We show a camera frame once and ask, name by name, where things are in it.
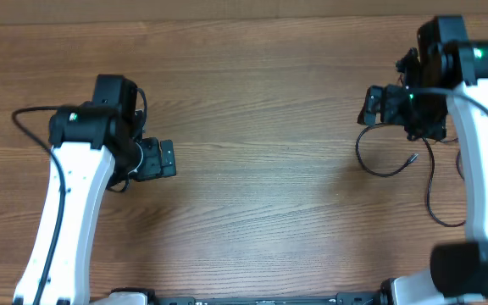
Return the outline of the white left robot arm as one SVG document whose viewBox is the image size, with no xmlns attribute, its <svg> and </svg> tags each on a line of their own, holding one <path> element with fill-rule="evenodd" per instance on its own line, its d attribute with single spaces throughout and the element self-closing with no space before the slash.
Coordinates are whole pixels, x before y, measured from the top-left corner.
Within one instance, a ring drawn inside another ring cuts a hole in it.
<svg viewBox="0 0 488 305">
<path fill-rule="evenodd" d="M 99 75 L 92 99 L 79 106 L 50 107 L 47 195 L 36 240 L 17 284 L 15 304 L 87 304 L 90 263 L 99 210 L 118 184 L 176 174 L 170 140 L 143 135 L 144 91 L 123 75 Z"/>
</svg>

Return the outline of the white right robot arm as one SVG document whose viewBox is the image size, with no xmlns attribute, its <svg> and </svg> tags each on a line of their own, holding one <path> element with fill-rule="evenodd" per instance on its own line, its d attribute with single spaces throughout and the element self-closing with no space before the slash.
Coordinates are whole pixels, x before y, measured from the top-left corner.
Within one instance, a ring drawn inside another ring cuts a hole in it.
<svg viewBox="0 0 488 305">
<path fill-rule="evenodd" d="M 469 39 L 463 18 L 423 24 L 396 65 L 397 85 L 371 86 L 358 116 L 365 130 L 400 125 L 410 141 L 443 141 L 452 119 L 467 200 L 463 242 L 433 248 L 427 269 L 389 279 L 342 304 L 468 304 L 488 299 L 488 41 Z"/>
</svg>

